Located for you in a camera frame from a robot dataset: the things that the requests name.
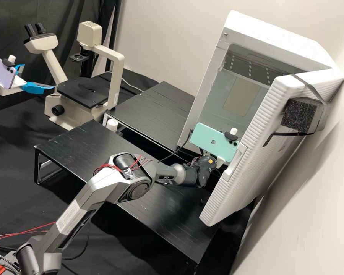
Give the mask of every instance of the black backdrop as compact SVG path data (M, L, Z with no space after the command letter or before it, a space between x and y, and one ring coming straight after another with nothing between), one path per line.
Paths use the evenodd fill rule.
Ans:
M80 65L68 56L80 51L76 42L78 24L97 22L104 39L116 0L0 0L0 58L16 56L16 64L26 64L23 79L53 84L42 55L27 51L23 41L28 37L24 25L42 22L49 32L57 35L59 45L54 49L68 78L79 76ZM0 98L0 109L32 98L25 92Z

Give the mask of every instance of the black platform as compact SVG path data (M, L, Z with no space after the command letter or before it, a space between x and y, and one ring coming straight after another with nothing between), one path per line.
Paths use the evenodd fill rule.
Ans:
M35 179L40 165L39 154L84 183L110 155L128 151L154 159L95 121L87 122L35 148ZM208 196L209 193L203 189L155 184L142 198L120 203L119 206L199 263L218 228L218 225L207 227L199 219L203 209L199 201Z
M104 103L108 98L109 89L110 82L99 76L70 79L57 86L60 94L89 109Z
M169 150L175 150L194 97L167 82L108 110L107 116Z

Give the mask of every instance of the black cable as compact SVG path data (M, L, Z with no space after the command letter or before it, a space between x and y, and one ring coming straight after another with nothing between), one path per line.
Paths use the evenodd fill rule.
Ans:
M187 139L185 140L185 142L182 144L182 146L181 146L180 148L178 148L176 151L174 151L172 154L166 156L165 158L163 158L163 159L157 161L157 163L162 162L163 160L166 160L167 158L169 158L169 157L175 155L176 153L178 153L178 152L185 146L185 144L187 143L187 141L188 141L188 139L190 138L190 135L192 134L193 131L194 131L194 130L190 130L190 132L188 133Z
M13 248L13 247L7 247L7 246L0 246L0 250L1 251L12 251L12 250L16 250L16 248Z
M16 271L20 271L20 268L17 267L16 265L14 265L13 263L11 263L10 261L8 261L7 259L5 259L3 256L0 255L0 259L3 261L6 261L8 264L10 264Z
M70 267L68 267L66 264L61 263L61 265L66 268L67 270L69 270L72 274L74 275L79 275L78 273L76 273L74 270L72 270Z
M11 268L10 265L8 265L8 264L3 264L3 263L0 263L0 265L3 266L3 267L5 267L7 271L13 273L14 275L17 275L17 274L18 274L18 272L16 272L15 270L13 270L13 269Z
M219 177L222 176L221 172L220 172L217 168L214 168L214 169L212 169L211 171L216 171L216 172L219 174Z
M75 256L73 256L73 257L62 257L63 260L74 260L74 259L80 257L81 255L83 255L83 253L85 252L85 250L86 250L87 247L88 247L90 227L91 227L91 221L88 222L87 241L85 242L85 246L84 246L83 250L82 250L78 255L75 255Z
M183 153L183 154L188 155L190 157L199 157L199 156L194 156L194 155L187 153L187 152L184 152L184 151L181 151L180 153Z

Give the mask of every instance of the black table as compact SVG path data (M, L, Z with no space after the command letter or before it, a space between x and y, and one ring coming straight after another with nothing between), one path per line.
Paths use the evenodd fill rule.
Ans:
M96 167L110 155L127 151L153 156L142 151L119 135L92 120L82 126L35 146L35 180L47 159L81 179L84 183L92 177ZM175 246L194 262L199 263L217 226L207 227L199 219L203 206L201 198L209 193L203 189L170 187L155 184L142 198L118 204L159 236Z
M171 84L161 82L107 110L105 117L115 118L164 149L174 151L194 99Z

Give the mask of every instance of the sticker label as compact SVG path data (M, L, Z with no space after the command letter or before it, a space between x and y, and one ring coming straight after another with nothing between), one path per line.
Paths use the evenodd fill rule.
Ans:
M86 212L87 211L79 207L76 200L73 200L61 217L56 221L59 232L65 235L69 234Z

